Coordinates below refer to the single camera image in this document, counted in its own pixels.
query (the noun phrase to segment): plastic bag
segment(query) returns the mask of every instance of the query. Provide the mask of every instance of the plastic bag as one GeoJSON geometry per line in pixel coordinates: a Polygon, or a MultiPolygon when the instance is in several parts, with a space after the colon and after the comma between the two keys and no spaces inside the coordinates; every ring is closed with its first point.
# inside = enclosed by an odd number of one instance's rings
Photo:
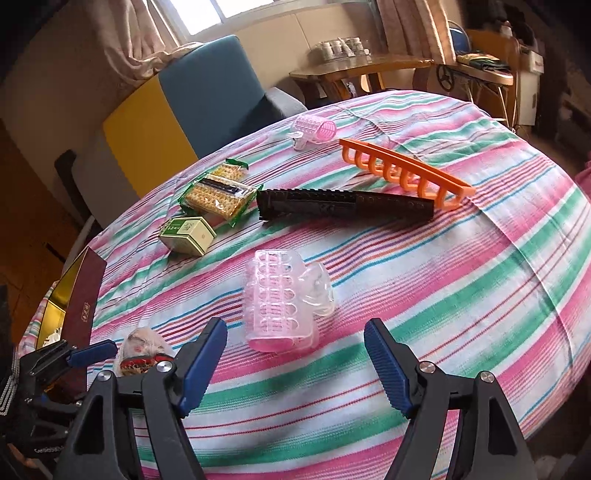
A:
{"type": "Polygon", "coordinates": [[[209,173],[228,180],[240,181],[248,174],[248,163],[228,158],[221,165],[213,167],[209,173]]]}
{"type": "Polygon", "coordinates": [[[204,173],[184,191],[178,202],[189,215],[215,213],[234,226],[259,188],[204,173]]]}
{"type": "Polygon", "coordinates": [[[45,341],[43,342],[43,346],[51,345],[52,343],[57,343],[61,339],[61,327],[56,328],[51,335],[49,335],[45,341]]]}
{"type": "Polygon", "coordinates": [[[117,377],[142,374],[163,360],[172,360],[174,351],[158,332],[150,327],[131,332],[115,357],[113,372],[117,377]]]}
{"type": "Polygon", "coordinates": [[[246,341],[259,352],[317,347],[314,316],[331,315],[336,307],[324,265],[306,265],[295,250],[257,250],[246,264],[243,294],[246,341]]]}

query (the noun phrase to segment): orange plastic hair comb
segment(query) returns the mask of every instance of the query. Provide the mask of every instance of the orange plastic hair comb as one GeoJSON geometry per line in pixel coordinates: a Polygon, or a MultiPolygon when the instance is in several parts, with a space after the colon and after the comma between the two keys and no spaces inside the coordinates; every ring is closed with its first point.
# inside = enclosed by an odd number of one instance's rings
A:
{"type": "Polygon", "coordinates": [[[362,170],[369,170],[386,181],[399,183],[407,192],[416,191],[417,196],[421,198],[435,200],[436,208],[453,210],[460,206],[464,197],[476,193],[472,185],[420,160],[358,140],[341,138],[339,143],[343,147],[343,160],[347,163],[355,164],[362,170]],[[353,158],[349,155],[350,150],[355,152],[353,158]],[[436,192],[427,190],[429,182],[438,187],[436,192]],[[455,197],[445,201],[447,192],[453,193],[455,197]]]}

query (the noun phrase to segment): blue gripper pad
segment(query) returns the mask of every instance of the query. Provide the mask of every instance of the blue gripper pad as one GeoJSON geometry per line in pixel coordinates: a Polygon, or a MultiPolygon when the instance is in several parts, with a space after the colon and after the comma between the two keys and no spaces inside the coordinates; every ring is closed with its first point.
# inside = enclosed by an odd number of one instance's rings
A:
{"type": "Polygon", "coordinates": [[[88,367],[117,355],[117,345],[113,340],[103,340],[80,350],[73,350],[67,363],[70,367],[88,367]]]}
{"type": "Polygon", "coordinates": [[[202,343],[202,346],[184,375],[183,396],[178,404],[178,411],[183,418],[201,403],[227,341],[228,327],[219,318],[211,319],[195,341],[202,343]]]}
{"type": "Polygon", "coordinates": [[[373,320],[365,324],[363,341],[390,405],[402,412],[406,418],[410,418],[413,403],[410,399],[408,378],[373,320]]]}

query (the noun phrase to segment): wooden side table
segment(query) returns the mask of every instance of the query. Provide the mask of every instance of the wooden side table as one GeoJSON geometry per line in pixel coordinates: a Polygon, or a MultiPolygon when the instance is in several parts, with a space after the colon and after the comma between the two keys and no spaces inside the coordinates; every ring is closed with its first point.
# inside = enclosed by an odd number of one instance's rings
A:
{"type": "Polygon", "coordinates": [[[314,101],[318,97],[316,84],[322,86],[331,101],[340,102],[341,100],[349,100],[352,97],[347,87],[341,82],[343,79],[356,79],[362,75],[367,75],[371,93],[375,93],[384,89],[380,72],[423,69],[433,65],[434,61],[432,59],[422,59],[409,55],[364,55],[294,70],[290,73],[290,77],[301,88],[306,103],[314,101]]]}

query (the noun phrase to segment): pink green striped fabric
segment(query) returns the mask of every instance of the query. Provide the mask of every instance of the pink green striped fabric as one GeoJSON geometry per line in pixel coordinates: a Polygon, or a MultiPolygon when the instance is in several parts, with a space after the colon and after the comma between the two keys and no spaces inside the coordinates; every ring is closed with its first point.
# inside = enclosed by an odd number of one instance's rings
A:
{"type": "MultiPolygon", "coordinates": [[[[383,393],[362,331],[382,318],[399,342],[446,372],[492,371],[526,436],[559,408],[589,363],[591,206],[551,160],[470,103],[423,92],[388,92],[315,111],[338,137],[376,143],[477,188],[452,212],[412,229],[386,222],[286,220],[263,225],[251,209],[203,258],[170,254],[158,229],[199,173],[226,158],[250,165],[267,188],[400,193],[344,163],[337,141],[296,152],[282,121],[202,159],[148,194],[90,246],[107,260],[92,341],[121,343],[150,326],[178,350],[212,316],[228,345],[201,407],[184,421],[209,479],[380,479],[406,428],[383,393]],[[248,349],[241,291],[256,249],[292,248],[321,261],[338,307],[319,319],[308,353],[248,349]]],[[[40,307],[21,347],[37,334],[40,307]]],[[[88,380],[112,362],[89,369],[88,380]]],[[[447,422],[434,471],[444,477],[457,415],[447,422]]],[[[157,477],[142,419],[140,454],[157,477]]]]}

